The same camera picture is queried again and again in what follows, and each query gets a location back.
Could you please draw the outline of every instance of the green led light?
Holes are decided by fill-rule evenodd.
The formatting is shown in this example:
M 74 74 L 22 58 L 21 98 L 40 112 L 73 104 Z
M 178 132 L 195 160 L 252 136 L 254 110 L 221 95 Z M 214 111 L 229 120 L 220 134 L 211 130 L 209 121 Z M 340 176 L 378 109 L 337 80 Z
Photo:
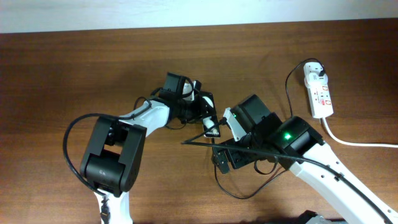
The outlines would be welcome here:
M 291 137 L 292 137 L 292 136 L 291 136 L 289 133 L 286 133 L 286 134 L 285 134 L 285 139 L 286 139 L 286 140 L 289 140 Z

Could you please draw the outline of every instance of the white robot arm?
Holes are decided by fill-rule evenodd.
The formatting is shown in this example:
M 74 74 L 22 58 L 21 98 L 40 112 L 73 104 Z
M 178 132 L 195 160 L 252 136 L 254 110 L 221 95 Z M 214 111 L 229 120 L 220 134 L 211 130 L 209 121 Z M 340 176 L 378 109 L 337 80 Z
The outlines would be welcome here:
M 187 77 L 167 74 L 163 88 L 138 109 L 124 115 L 86 114 L 74 120 L 65 132 L 63 153 L 72 172 L 96 195 L 103 224 L 132 224 L 129 191 L 136 181 L 146 136 L 166 126 L 174 118 L 182 123 L 202 121 L 204 129 L 214 125 L 216 111 L 211 93 L 200 91 L 201 83 Z M 67 154 L 67 139 L 79 120 L 98 116 L 83 156 L 80 173 Z M 210 137 L 218 137 L 219 129 Z M 122 146 L 120 154 L 104 148 Z
M 348 223 L 398 223 L 397 212 L 356 178 L 303 119 L 293 116 L 282 123 L 256 95 L 227 108 L 224 119 L 233 138 L 213 145 L 213 162 L 223 174 L 228 162 L 238 169 L 279 157 L 283 168 L 313 187 Z

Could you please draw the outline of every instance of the white power strip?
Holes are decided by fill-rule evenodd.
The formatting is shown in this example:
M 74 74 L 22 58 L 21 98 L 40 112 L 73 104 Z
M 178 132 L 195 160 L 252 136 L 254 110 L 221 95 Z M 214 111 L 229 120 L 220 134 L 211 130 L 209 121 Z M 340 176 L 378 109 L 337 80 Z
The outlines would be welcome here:
M 304 83 L 308 90 L 311 112 L 314 118 L 326 118 L 333 114 L 328 86 L 328 76 L 320 76 L 322 66 L 318 62 L 304 65 Z
M 373 143 L 353 143 L 338 139 L 330 130 L 326 117 L 333 114 L 331 105 L 330 92 L 328 86 L 328 76 L 321 71 L 322 66 L 318 62 L 308 62 L 304 65 L 304 83 L 308 90 L 310 98 L 311 112 L 314 118 L 321 118 L 326 131 L 335 141 L 348 146 L 364 146 L 364 147 L 394 147 L 395 144 L 373 144 Z

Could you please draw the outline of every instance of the power strip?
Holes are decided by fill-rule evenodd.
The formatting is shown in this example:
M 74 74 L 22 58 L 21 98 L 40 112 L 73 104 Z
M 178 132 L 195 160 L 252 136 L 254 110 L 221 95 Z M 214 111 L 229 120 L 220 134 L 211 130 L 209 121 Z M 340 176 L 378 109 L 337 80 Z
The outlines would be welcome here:
M 308 90 L 313 118 L 326 118 L 333 114 L 328 76 L 318 62 L 304 65 L 304 83 Z

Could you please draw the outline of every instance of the wooden table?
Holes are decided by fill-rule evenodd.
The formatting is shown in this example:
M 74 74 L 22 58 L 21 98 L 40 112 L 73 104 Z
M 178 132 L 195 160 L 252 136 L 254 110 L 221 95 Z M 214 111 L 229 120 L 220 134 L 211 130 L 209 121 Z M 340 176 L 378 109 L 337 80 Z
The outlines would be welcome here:
M 132 111 L 136 98 L 162 86 L 168 71 L 201 81 L 215 96 L 219 118 L 255 93 L 285 120 L 285 77 L 299 61 L 316 57 L 330 77 L 334 134 L 354 142 L 398 142 L 397 19 L 1 34 L 0 57 L 1 223 L 99 223 L 93 193 L 63 158 L 64 131 L 81 114 Z M 289 90 L 294 113 L 398 210 L 397 149 L 333 141 L 311 117 L 302 69 Z M 71 133 L 76 166 L 94 122 L 82 121 Z M 130 197 L 135 222 L 260 223 L 305 210 L 340 217 L 291 173 L 252 199 L 225 195 L 215 183 L 210 150 L 180 144 L 201 131 L 200 125 L 159 129 L 146 139 Z M 228 129 L 221 132 L 222 140 L 231 137 Z M 249 194 L 266 179 L 252 165 L 220 176 L 236 194 Z

